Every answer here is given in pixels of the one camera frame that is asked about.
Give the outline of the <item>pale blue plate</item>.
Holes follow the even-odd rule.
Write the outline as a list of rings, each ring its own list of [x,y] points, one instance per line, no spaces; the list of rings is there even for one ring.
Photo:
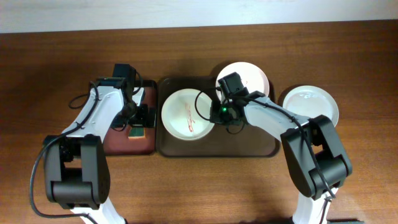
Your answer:
[[[290,90],[282,107],[302,116],[315,118],[328,117],[334,126],[338,124],[340,112],[335,99],[325,90],[310,85],[302,85]]]

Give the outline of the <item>white plate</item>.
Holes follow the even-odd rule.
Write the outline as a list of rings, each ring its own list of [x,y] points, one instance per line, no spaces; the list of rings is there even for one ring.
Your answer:
[[[165,129],[175,138],[194,141],[205,137],[214,123],[203,119],[210,117],[211,98],[199,90],[186,88],[172,93],[164,102],[161,119]]]
[[[248,62],[235,62],[223,68],[216,78],[215,87],[219,87],[218,80],[232,73],[237,73],[241,79],[242,90],[246,87],[248,93],[259,91],[266,96],[270,93],[270,84],[266,74],[256,65]]]

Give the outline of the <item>green orange sponge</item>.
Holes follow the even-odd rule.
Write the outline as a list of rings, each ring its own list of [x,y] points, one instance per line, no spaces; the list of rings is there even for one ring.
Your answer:
[[[146,131],[143,127],[132,127],[128,134],[128,139],[145,139]]]

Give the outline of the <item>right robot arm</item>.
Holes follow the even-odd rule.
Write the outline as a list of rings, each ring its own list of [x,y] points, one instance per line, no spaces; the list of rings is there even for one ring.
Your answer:
[[[265,94],[241,90],[214,101],[210,121],[226,127],[250,124],[282,143],[290,178],[299,191],[291,223],[326,223],[336,192],[353,166],[334,124],[325,115],[300,116]]]

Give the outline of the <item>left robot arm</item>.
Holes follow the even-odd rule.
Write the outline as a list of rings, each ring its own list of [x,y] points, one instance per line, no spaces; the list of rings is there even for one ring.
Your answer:
[[[87,101],[69,127],[47,136],[40,153],[45,193],[50,202],[71,210],[85,223],[125,223],[110,198],[110,173],[103,141],[115,118],[124,125],[135,117],[143,86],[127,78],[99,78],[89,85]]]

